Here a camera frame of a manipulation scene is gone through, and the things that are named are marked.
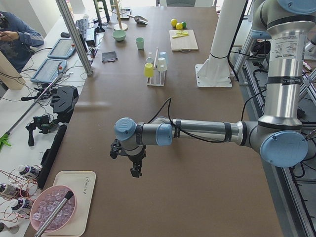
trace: white tray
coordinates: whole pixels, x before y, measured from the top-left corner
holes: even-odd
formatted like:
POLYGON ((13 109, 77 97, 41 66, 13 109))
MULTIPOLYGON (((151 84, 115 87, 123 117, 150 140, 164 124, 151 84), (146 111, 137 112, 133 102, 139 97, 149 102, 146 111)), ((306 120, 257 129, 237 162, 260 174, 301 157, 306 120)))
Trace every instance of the white tray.
POLYGON ((56 175, 53 185, 68 186, 77 198, 77 208, 67 225, 51 234, 44 233, 42 236, 79 237, 84 233, 95 179, 96 174, 92 171, 61 171, 56 175))

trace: blue shirt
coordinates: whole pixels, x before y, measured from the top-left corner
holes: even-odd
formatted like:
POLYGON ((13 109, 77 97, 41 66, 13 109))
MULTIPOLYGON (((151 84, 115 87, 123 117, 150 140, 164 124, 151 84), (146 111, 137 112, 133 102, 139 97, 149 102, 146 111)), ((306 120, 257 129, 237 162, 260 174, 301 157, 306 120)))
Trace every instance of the blue shirt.
POLYGON ((21 72, 33 54, 30 46, 39 47, 44 44, 44 39, 40 33, 14 14, 10 12, 2 12, 2 14, 7 18, 9 26, 0 31, 16 31, 19 39, 11 42, 0 41, 0 50, 14 68, 21 72))

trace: bowl of ice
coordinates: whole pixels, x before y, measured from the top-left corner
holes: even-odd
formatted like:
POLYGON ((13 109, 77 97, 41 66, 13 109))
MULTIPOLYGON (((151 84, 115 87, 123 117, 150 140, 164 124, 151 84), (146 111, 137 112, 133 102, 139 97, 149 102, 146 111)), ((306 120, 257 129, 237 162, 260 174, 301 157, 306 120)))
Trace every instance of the bowl of ice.
MULTIPOLYGON (((30 222, 36 231, 45 223, 53 210, 64 199, 68 191, 71 191, 71 189, 64 185, 52 186, 43 191, 34 201, 30 213, 30 222)), ((63 228, 74 215, 76 206, 77 200, 74 194, 48 226, 45 233, 51 233, 63 228)))

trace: person's arm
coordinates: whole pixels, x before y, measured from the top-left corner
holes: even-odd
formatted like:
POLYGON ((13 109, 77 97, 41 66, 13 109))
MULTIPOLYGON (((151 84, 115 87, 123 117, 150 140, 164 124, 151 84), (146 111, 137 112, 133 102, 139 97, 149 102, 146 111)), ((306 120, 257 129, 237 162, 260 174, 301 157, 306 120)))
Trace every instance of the person's arm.
POLYGON ((18 27, 18 40, 32 47, 39 47, 44 44, 44 38, 40 33, 32 29, 28 24, 17 16, 13 15, 14 21, 18 27))

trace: metal scoop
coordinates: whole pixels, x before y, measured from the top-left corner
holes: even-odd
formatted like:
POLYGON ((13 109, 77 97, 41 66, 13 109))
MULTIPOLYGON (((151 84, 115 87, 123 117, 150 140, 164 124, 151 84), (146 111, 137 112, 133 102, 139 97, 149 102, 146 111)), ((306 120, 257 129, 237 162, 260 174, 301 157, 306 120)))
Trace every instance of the metal scoop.
POLYGON ((136 23, 139 24, 144 24, 147 25, 148 24, 148 20, 142 16, 132 16, 132 15, 128 15, 131 18, 134 18, 134 20, 136 21, 136 23))

